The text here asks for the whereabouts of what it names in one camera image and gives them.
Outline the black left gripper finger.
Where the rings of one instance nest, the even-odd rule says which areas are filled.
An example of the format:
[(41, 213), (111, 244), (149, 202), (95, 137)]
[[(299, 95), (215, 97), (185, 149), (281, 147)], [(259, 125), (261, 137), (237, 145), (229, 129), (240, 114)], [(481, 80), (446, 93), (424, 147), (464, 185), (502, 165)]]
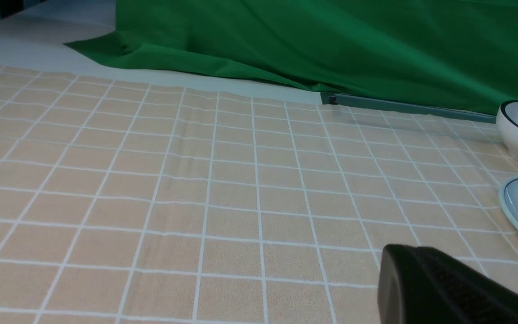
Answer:
[(387, 244), (377, 291), (382, 324), (518, 324), (518, 294), (448, 254)]

